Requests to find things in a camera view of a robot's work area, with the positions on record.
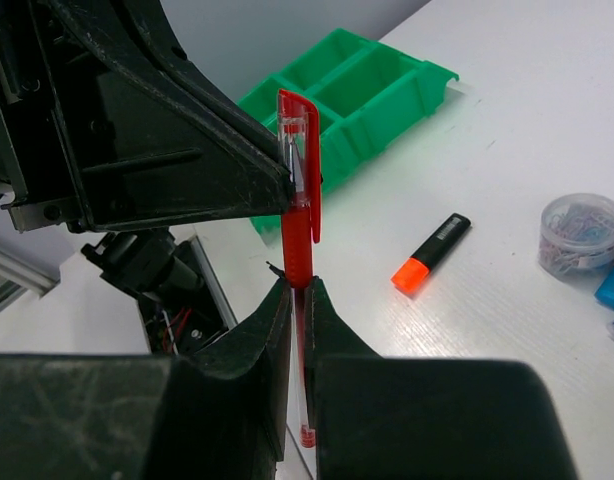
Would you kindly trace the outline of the red transparent pen cap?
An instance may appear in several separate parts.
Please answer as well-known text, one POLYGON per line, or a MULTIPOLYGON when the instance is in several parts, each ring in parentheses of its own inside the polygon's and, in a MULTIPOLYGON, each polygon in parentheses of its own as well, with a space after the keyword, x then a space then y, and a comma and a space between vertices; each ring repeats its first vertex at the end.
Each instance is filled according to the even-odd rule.
POLYGON ((306 97, 286 89, 278 92, 277 137, 290 172, 292 208, 308 211, 311 240, 319 243, 322 225, 320 114, 306 97))

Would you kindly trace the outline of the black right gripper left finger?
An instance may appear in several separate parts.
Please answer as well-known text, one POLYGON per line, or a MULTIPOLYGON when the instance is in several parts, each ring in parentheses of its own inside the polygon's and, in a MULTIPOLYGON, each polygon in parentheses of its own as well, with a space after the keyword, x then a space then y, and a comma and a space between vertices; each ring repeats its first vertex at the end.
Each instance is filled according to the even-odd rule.
POLYGON ((271 479, 290 288, 189 355, 0 354, 0 479, 271 479))

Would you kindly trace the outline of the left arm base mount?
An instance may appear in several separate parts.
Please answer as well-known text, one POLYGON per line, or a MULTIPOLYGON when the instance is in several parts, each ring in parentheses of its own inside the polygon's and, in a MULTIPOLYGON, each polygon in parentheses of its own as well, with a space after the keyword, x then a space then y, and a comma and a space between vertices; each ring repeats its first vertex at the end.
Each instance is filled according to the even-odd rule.
POLYGON ((149 350, 191 357, 237 325, 198 237, 167 229, 106 234, 81 253, 137 302, 149 350))

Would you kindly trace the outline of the red gel pen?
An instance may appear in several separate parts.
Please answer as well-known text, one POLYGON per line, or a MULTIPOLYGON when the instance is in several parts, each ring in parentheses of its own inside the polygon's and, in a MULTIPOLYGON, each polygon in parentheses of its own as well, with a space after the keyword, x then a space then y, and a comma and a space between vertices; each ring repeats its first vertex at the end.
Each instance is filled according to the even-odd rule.
POLYGON ((281 237, 285 278, 292 290, 292 355, 299 441, 302 447, 309 449, 316 445, 316 433, 309 424, 304 353, 306 289, 313 276, 311 217, 308 207, 295 207, 281 216, 281 237))

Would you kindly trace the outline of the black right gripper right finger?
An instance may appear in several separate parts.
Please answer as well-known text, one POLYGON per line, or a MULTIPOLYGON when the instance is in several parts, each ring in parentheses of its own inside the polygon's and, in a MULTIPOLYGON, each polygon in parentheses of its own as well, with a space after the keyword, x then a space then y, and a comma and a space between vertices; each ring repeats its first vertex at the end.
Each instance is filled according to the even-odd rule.
POLYGON ((552 398, 528 364, 390 358, 307 290, 305 377, 321 479, 574 479, 552 398))

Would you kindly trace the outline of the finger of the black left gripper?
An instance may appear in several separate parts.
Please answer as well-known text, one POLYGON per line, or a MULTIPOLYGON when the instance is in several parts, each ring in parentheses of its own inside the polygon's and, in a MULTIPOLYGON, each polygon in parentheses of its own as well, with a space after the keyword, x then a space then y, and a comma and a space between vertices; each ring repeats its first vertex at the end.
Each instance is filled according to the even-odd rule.
POLYGON ((276 215, 292 185, 275 136, 189 60, 157 1, 55 1, 71 41, 51 74, 93 231, 276 215))

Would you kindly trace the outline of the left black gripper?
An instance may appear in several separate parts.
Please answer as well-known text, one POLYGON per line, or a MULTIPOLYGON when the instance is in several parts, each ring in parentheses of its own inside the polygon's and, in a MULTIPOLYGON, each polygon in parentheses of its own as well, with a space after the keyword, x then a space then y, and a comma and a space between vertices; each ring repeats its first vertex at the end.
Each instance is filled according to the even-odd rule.
POLYGON ((97 4, 0 1, 0 207, 97 229, 97 4))

